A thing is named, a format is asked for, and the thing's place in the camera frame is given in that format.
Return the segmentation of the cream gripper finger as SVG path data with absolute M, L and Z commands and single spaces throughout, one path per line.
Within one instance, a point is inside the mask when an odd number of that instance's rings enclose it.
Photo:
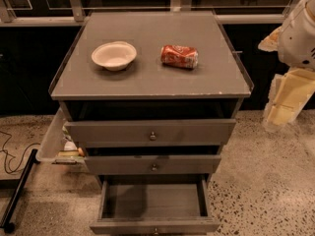
M 276 132 L 293 122 L 314 92 L 312 69 L 290 68 L 283 76 L 275 75 L 263 114 L 265 130 Z
M 268 36 L 258 44 L 258 48 L 263 51 L 273 52 L 278 50 L 279 35 L 281 28 L 274 29 Z

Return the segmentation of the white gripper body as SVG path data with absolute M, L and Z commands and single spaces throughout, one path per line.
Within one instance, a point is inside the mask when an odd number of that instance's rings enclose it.
M 284 20 L 278 54 L 290 67 L 315 69 L 315 0 L 300 0 Z

